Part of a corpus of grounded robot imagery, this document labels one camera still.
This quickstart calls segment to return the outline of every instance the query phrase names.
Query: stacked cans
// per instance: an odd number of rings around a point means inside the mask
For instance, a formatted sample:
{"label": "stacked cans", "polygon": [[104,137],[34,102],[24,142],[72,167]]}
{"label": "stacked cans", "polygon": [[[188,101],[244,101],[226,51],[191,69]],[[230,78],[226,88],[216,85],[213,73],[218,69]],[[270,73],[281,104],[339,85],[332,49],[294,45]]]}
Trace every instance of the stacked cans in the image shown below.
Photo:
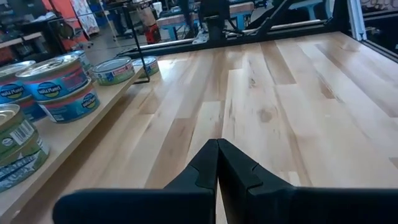
{"label": "stacked cans", "polygon": [[20,62],[0,68],[0,104],[17,104],[30,121],[45,117],[44,111],[34,101],[16,74],[27,70],[34,61]]}
{"label": "stacked cans", "polygon": [[0,105],[0,192],[33,174],[48,158],[34,125],[18,105]]}
{"label": "stacked cans", "polygon": [[73,54],[34,64],[16,77],[56,123],[80,119],[100,104],[79,56]]}

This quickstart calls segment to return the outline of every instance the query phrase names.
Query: tuna can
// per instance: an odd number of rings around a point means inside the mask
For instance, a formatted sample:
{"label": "tuna can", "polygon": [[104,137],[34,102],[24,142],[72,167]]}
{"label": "tuna can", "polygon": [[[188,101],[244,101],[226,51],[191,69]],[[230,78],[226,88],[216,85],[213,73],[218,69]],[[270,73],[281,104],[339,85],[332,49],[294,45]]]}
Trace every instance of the tuna can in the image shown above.
{"label": "tuna can", "polygon": [[131,78],[135,72],[129,57],[107,60],[93,68],[100,85],[114,85]]}
{"label": "tuna can", "polygon": [[37,101],[66,96],[87,83],[87,76],[76,55],[62,55],[37,63],[16,77]]}
{"label": "tuna can", "polygon": [[16,100],[12,102],[12,104],[19,105],[21,107],[22,112],[24,112],[24,114],[27,116],[30,122],[35,122],[46,117],[46,113],[36,103],[32,95]]}
{"label": "tuna can", "polygon": [[67,55],[76,55],[77,57],[79,57],[81,66],[83,67],[83,71],[85,72],[85,74],[91,77],[91,68],[93,68],[93,66],[91,65],[90,61],[88,60],[86,53],[84,50],[76,50],[74,52],[70,52]]}
{"label": "tuna can", "polygon": [[100,105],[90,78],[84,87],[62,98],[38,101],[39,106],[56,123],[68,123],[80,119]]}
{"label": "tuna can", "polygon": [[35,63],[35,61],[26,61],[0,68],[0,104],[10,103],[30,95],[22,82],[17,79],[16,74],[23,72]]}
{"label": "tuna can", "polygon": [[0,161],[0,192],[3,192],[40,168],[49,156],[50,148],[35,133],[19,150]]}
{"label": "tuna can", "polygon": [[0,105],[0,161],[23,146],[35,131],[20,106]]}
{"label": "tuna can", "polygon": [[[157,64],[157,60],[154,56],[144,57],[145,62],[145,70],[148,73],[148,76],[154,75],[159,71],[159,65]],[[142,66],[141,58],[135,59],[132,62],[133,66]],[[145,78],[146,74],[142,73],[139,78]]]}

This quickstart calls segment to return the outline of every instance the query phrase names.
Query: can lid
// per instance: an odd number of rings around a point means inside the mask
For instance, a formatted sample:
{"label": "can lid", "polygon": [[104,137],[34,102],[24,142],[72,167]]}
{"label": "can lid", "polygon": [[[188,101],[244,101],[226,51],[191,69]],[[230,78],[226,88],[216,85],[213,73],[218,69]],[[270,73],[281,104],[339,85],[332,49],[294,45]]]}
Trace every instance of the can lid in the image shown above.
{"label": "can lid", "polygon": [[29,66],[34,65],[35,63],[36,63],[35,61],[31,60],[31,61],[19,62],[12,65],[1,67],[0,77],[15,75],[16,73],[27,69]]}
{"label": "can lid", "polygon": [[62,55],[31,66],[28,70],[17,74],[17,77],[32,77],[45,72],[53,72],[78,60],[76,55]]}
{"label": "can lid", "polygon": [[12,119],[18,111],[18,105],[0,105],[0,126]]}
{"label": "can lid", "polygon": [[117,68],[123,67],[126,64],[131,63],[129,57],[119,57],[111,60],[107,60],[93,68],[93,72],[108,72]]}
{"label": "can lid", "polygon": [[[151,63],[156,62],[156,58],[155,58],[154,56],[144,57],[144,62],[145,62],[146,65],[148,65],[148,64],[151,64]],[[137,65],[141,65],[141,66],[142,66],[142,60],[141,60],[141,58],[135,59],[135,60],[132,62],[132,64],[135,65],[135,66],[137,66]]]}

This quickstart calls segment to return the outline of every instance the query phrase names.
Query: black bar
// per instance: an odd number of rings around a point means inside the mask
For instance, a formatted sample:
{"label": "black bar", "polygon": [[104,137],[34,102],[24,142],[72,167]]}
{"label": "black bar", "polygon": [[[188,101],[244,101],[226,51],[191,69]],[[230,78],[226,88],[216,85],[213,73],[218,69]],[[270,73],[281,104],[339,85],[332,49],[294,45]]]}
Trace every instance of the black bar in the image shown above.
{"label": "black bar", "polygon": [[143,66],[143,69],[145,70],[145,74],[146,74],[146,77],[147,77],[147,80],[146,80],[146,81],[134,82],[133,85],[135,85],[135,84],[141,84],[141,83],[149,83],[149,82],[150,82],[150,77],[149,77],[148,72],[147,72],[147,69],[146,69],[147,67],[146,67],[146,65],[145,65],[144,56],[143,56],[142,51],[141,51],[141,48],[140,48],[140,46],[139,46],[139,42],[138,42],[136,30],[135,30],[134,25],[132,24],[132,21],[131,21],[131,18],[130,18],[129,9],[127,8],[127,6],[123,6],[122,9],[123,9],[124,17],[125,17],[125,19],[126,19],[127,27],[131,27],[132,35],[134,36],[134,40],[136,41],[138,54],[139,54],[139,57],[141,58],[142,66]]}

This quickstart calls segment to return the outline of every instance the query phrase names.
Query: red object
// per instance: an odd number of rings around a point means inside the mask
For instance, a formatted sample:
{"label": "red object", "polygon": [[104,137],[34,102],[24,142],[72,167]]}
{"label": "red object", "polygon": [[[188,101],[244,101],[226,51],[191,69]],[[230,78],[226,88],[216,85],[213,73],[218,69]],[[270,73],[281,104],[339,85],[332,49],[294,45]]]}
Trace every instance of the red object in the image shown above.
{"label": "red object", "polygon": [[157,24],[154,24],[149,27],[145,27],[144,33],[145,33],[145,37],[147,38],[148,44],[156,44],[161,40],[160,32],[159,32],[159,28],[157,27]]}

